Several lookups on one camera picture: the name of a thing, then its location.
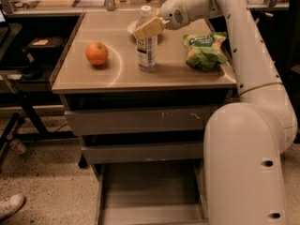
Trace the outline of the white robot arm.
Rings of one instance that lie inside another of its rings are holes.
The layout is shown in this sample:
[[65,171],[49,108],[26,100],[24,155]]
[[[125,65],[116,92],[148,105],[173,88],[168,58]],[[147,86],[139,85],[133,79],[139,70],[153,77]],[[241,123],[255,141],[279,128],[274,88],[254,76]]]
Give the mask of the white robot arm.
[[280,155],[297,119],[247,0],[166,0],[138,38],[223,16],[239,100],[215,111],[203,141],[209,225],[288,225]]

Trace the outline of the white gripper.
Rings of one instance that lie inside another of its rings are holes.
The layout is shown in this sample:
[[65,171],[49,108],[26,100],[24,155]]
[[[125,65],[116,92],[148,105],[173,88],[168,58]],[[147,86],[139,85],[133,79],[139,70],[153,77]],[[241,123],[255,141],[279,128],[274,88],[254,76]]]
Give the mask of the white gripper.
[[190,24],[186,0],[167,0],[153,13],[156,17],[144,22],[137,21],[133,26],[136,39],[151,38],[161,34],[165,28],[178,30]]

